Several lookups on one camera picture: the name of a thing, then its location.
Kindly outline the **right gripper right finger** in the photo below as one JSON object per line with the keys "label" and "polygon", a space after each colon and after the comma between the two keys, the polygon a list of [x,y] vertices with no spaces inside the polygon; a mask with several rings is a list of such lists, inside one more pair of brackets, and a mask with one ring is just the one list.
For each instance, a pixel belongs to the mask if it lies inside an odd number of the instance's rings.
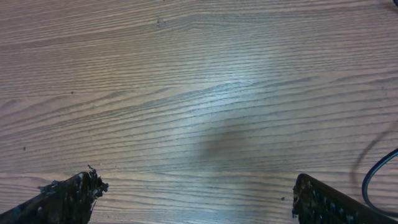
{"label": "right gripper right finger", "polygon": [[300,224],[397,224],[327,184],[299,174],[293,188],[292,216]]}

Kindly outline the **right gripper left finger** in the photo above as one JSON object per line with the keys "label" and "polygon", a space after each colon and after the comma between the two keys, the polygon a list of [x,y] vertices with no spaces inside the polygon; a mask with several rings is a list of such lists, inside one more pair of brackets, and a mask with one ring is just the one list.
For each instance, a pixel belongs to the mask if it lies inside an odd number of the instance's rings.
{"label": "right gripper left finger", "polygon": [[40,193],[1,214],[1,224],[88,224],[96,200],[108,191],[96,169],[39,187]]}

